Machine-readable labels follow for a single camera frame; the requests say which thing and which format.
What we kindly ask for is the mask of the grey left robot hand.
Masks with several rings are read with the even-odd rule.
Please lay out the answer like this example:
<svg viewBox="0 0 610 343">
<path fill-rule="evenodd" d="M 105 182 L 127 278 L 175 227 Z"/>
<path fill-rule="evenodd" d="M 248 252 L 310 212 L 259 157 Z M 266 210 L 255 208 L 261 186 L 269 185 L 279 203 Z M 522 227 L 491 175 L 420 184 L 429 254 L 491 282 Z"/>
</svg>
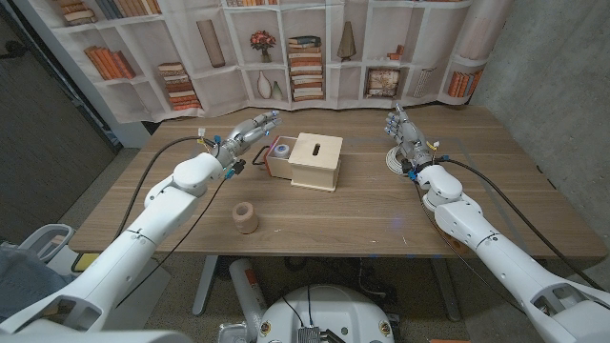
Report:
<svg viewBox="0 0 610 343">
<path fill-rule="evenodd" d="M 253 119 L 247 119 L 238 124 L 226 139 L 216 144 L 211 150 L 211 155 L 223 168 L 227 168 L 280 123 L 279 111 L 267 111 Z"/>
</svg>

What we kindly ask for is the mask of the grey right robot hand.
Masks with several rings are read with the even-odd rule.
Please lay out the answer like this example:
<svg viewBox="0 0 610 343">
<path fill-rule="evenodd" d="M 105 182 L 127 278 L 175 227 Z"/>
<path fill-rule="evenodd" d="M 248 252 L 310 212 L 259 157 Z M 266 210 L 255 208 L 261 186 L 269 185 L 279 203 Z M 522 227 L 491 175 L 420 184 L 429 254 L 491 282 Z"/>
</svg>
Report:
<svg viewBox="0 0 610 343">
<path fill-rule="evenodd" d="M 399 104 L 396 104 L 394 111 L 388 113 L 384 131 L 396 140 L 401 154 L 409 162 L 414 173 L 419 173 L 433 164 L 434 158 L 424 134 Z"/>
</svg>

